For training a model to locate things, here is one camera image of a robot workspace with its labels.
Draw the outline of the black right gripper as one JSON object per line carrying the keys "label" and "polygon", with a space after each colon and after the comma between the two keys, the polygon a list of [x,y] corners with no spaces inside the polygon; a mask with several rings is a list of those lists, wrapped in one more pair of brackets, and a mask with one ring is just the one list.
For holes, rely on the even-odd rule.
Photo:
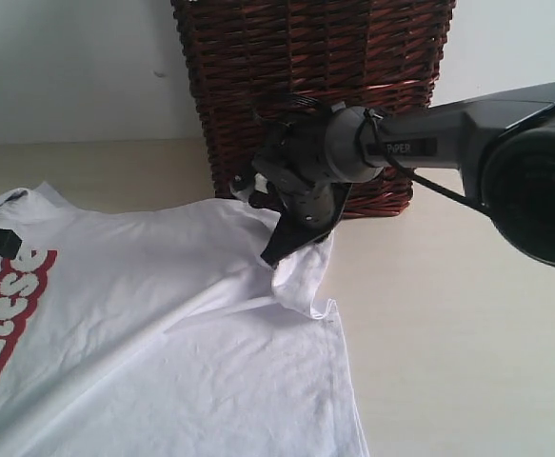
{"label": "black right gripper", "polygon": [[341,218],[344,204],[337,192],[345,185],[324,157],[327,120],[325,115],[288,113],[271,122],[251,161],[267,179],[282,213],[260,254],[270,267],[324,241]]}

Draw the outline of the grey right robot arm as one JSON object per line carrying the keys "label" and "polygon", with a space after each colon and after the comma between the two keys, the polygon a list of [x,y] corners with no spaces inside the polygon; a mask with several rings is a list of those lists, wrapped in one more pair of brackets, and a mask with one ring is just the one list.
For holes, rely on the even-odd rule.
{"label": "grey right robot arm", "polygon": [[555,268],[555,82],[405,114],[346,105],[288,114],[251,168],[281,203],[262,252],[270,266],[325,239],[351,188],[393,168]]}

